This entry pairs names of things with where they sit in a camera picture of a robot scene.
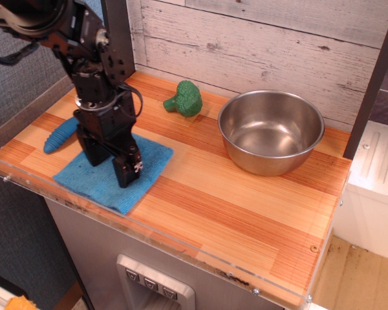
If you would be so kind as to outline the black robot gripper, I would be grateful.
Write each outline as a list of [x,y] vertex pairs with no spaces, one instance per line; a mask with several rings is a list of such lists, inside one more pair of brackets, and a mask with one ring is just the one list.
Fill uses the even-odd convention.
[[121,188],[140,177],[142,159],[131,131],[136,123],[132,94],[119,94],[100,109],[78,108],[76,135],[89,161],[95,167],[114,156],[113,167]]

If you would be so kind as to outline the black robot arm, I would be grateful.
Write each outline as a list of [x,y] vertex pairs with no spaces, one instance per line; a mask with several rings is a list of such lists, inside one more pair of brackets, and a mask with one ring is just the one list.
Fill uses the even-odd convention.
[[142,157],[131,134],[139,92],[125,83],[125,63],[98,15],[82,1],[0,1],[0,28],[28,41],[0,64],[15,65],[39,46],[61,61],[76,89],[76,135],[90,164],[112,156],[122,188],[139,178]]

